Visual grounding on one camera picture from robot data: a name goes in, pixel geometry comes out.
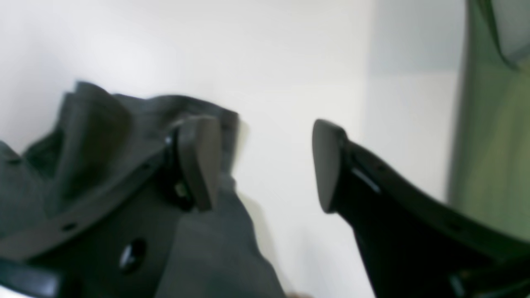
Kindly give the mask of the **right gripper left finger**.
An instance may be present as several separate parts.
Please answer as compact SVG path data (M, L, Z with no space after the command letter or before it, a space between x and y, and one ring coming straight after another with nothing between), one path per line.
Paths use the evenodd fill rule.
M1 296L153 298L178 221L217 204L222 130L177 122L164 148L74 210L1 240Z

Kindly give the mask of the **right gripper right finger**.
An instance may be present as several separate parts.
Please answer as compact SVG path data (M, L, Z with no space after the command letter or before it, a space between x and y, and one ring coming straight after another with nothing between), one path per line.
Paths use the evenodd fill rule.
M312 150L320 207L352 228L377 298L528 298L528 242L430 198L330 121Z

